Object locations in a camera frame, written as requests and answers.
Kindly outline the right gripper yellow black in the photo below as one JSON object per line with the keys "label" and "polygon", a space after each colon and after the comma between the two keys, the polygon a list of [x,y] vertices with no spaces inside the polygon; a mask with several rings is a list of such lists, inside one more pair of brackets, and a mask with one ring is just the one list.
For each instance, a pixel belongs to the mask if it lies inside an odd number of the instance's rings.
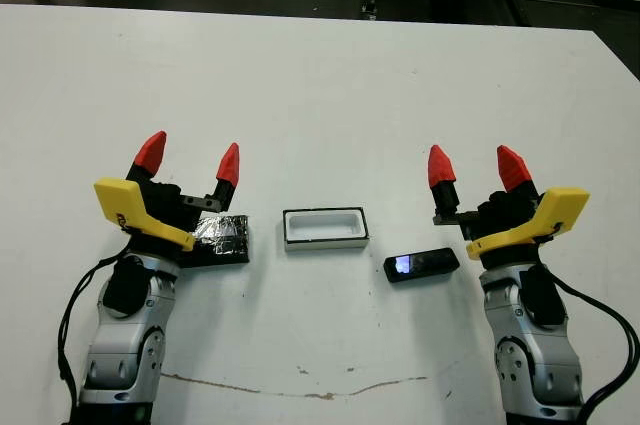
{"label": "right gripper yellow black", "polygon": [[536,251],[577,222],[589,193],[581,188],[550,188],[538,197],[524,159],[506,145],[497,148],[498,173],[505,191],[492,193],[477,209],[457,212],[456,176],[449,157],[433,145],[428,157],[428,184],[437,210],[436,226],[457,226],[472,260],[488,263],[517,247]]}

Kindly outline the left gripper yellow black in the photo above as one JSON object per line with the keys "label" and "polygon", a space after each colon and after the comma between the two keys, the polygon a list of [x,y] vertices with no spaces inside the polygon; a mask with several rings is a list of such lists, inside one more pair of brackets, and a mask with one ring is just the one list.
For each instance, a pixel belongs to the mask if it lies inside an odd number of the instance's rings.
{"label": "left gripper yellow black", "polygon": [[239,181],[240,151],[233,142],[220,161],[215,190],[195,197],[176,185],[152,182],[166,140],[165,131],[153,134],[134,157],[127,180],[102,178],[94,189],[106,219],[131,236],[130,252],[179,263],[194,250],[201,214],[229,209]]}

